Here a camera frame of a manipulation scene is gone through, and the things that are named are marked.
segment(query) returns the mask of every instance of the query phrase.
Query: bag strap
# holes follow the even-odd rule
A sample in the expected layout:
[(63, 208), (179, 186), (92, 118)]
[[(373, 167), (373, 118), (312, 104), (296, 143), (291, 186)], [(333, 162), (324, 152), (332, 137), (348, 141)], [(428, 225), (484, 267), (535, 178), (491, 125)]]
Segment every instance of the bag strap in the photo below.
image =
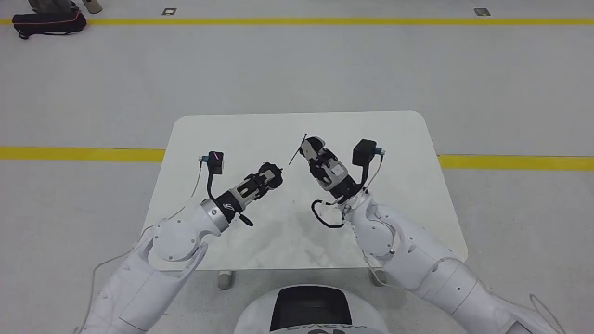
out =
[(64, 32), (64, 33), (38, 32), (38, 33), (40, 35), (64, 36), (64, 35), (70, 35), (73, 32)]

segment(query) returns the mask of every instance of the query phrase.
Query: cable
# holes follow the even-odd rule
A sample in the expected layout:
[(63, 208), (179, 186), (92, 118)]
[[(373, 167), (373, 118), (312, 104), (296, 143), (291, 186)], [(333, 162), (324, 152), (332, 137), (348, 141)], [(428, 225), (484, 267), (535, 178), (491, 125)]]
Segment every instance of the cable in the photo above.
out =
[(390, 288), (394, 288), (394, 289), (401, 289), (401, 287), (397, 287), (396, 285), (391, 285), (391, 284), (388, 284), (388, 283), (385, 283), (385, 282), (381, 281), (380, 278), (375, 274), (375, 271), (374, 271), (373, 267), (371, 267), (371, 263), (369, 262), (369, 257), (365, 254), (365, 252), (362, 249), (361, 249), (361, 252), (363, 253), (363, 260), (368, 265), (369, 271), (371, 271), (371, 274), (375, 277), (375, 280), (377, 282), (379, 282), (380, 284), (382, 284), (384, 287), (390, 287)]
[(319, 221), (321, 224), (323, 224), (324, 226), (326, 226), (327, 228), (342, 228), (342, 227), (344, 227), (344, 219), (342, 219), (342, 223), (341, 223), (341, 224), (339, 224), (339, 225), (331, 225), (331, 224), (329, 224), (328, 222), (324, 221), (324, 220), (322, 219), (322, 217), (320, 217), (320, 216), (319, 216), (319, 214), (317, 214), (317, 212), (316, 212), (316, 205), (317, 205), (317, 204), (321, 204), (322, 202), (324, 202), (324, 205), (329, 205), (329, 206), (330, 206), (330, 205), (334, 205), (334, 204), (336, 204), (336, 202), (337, 202), (337, 201), (335, 201), (334, 203), (330, 203), (330, 202), (324, 202), (324, 201), (322, 201), (322, 200), (316, 200), (316, 201), (312, 202), (312, 206), (311, 206), (312, 212), (313, 212), (313, 213), (314, 213), (314, 215), (316, 216), (317, 220), (318, 220), (318, 221)]
[[(189, 199), (192, 199), (194, 197), (194, 194), (196, 193), (196, 188), (198, 188), (198, 182), (200, 181), (201, 174), (202, 174), (202, 161), (200, 161), (200, 168), (198, 170), (198, 178), (196, 179), (196, 185), (194, 185), (194, 190), (192, 191), (192, 195), (189, 197)], [(176, 215), (178, 215), (185, 208), (186, 208), (186, 205), (184, 205), (179, 211), (175, 212), (174, 215), (170, 216), (167, 219), (170, 220), (170, 219), (174, 218)], [(138, 243), (140, 240), (142, 240), (142, 237), (145, 235), (145, 232), (147, 232), (147, 230), (151, 229), (152, 227), (153, 226), (150, 225), (150, 226), (146, 227), (145, 229), (143, 229), (142, 232), (140, 233), (140, 238), (138, 238), (138, 241), (136, 243)], [(100, 267), (102, 267), (103, 265), (105, 265), (109, 262), (113, 262), (116, 259), (120, 259), (120, 258), (130, 254), (131, 252), (136, 251), (138, 248), (140, 248), (140, 245), (138, 245), (136, 247), (132, 247), (127, 252), (122, 253), (116, 257), (109, 258), (107, 261), (103, 261), (103, 262), (99, 263), (98, 265), (96, 265), (95, 268), (93, 268), (93, 273), (91, 274), (91, 294), (89, 295), (89, 303), (86, 306), (86, 313), (84, 314), (83, 324), (80, 325), (79, 327), (74, 328), (74, 331), (72, 332), (72, 334), (81, 334), (81, 332), (84, 329), (84, 324), (86, 324), (86, 320), (89, 318), (89, 315), (91, 314), (91, 306), (93, 305), (93, 295), (95, 293), (95, 273), (96, 273), (97, 269), (99, 269)]]
[(382, 164), (383, 164), (383, 155), (380, 155), (380, 165), (378, 166), (378, 169), (375, 171), (375, 173), (373, 174), (373, 176), (369, 180), (368, 185), (365, 186), (365, 188), (369, 188), (369, 186), (371, 186), (371, 182), (373, 182), (373, 180), (375, 179), (375, 176), (378, 175), (378, 173), (380, 172), (380, 169), (381, 169), (381, 165)]

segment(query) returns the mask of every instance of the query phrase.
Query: gray floor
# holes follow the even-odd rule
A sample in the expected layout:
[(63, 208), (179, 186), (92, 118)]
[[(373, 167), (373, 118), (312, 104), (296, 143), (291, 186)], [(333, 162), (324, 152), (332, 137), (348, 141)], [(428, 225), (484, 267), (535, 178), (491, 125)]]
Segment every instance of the gray floor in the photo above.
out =
[[(594, 0), (99, 0), (102, 18), (594, 17)], [(0, 17), (29, 11), (0, 0)], [(413, 109), (438, 153), (594, 155), (593, 27), (0, 27), (0, 145), (164, 148), (183, 115)], [(70, 333), (91, 269), (135, 242), (158, 164), (0, 161), (0, 333)], [(503, 297), (536, 293), (594, 327), (594, 173), (445, 171), (468, 263)], [(116, 263), (100, 271), (103, 284)], [(230, 333), (255, 297), (335, 283), (394, 333), (460, 333), (364, 270), (198, 272), (152, 332)]]

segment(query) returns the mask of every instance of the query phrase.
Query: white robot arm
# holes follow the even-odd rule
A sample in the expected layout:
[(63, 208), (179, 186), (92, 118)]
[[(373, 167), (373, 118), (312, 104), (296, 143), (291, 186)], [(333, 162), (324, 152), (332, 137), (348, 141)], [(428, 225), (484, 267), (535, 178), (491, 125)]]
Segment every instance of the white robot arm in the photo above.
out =
[[(253, 200), (282, 184), (281, 170), (265, 163), (256, 174), (250, 174), (239, 185), (218, 198), (211, 194), (213, 175), (221, 174), (223, 153), (213, 152), (203, 157), (209, 169), (207, 191), (209, 199), (190, 209), (189, 221), (162, 219), (146, 232), (108, 283), (100, 291), (83, 326), (85, 334), (140, 334), (159, 321), (175, 296), (186, 284), (192, 272), (206, 254), (206, 235), (220, 236), (236, 214), (241, 214)], [(168, 276), (149, 264), (149, 252), (154, 249), (165, 261), (189, 261), (177, 276)]]
[[(300, 153), (307, 159), (310, 173), (336, 199), (361, 250), (373, 256), (400, 285), (442, 309), (471, 334), (557, 333), (537, 311), (487, 291), (478, 277), (423, 227), (373, 200), (364, 187), (369, 163), (378, 154), (382, 160), (385, 153), (375, 142), (362, 140), (353, 151), (353, 164), (363, 167), (360, 184), (324, 146), (317, 137), (302, 142)], [(321, 221), (315, 209), (318, 202), (312, 204), (312, 211)]]

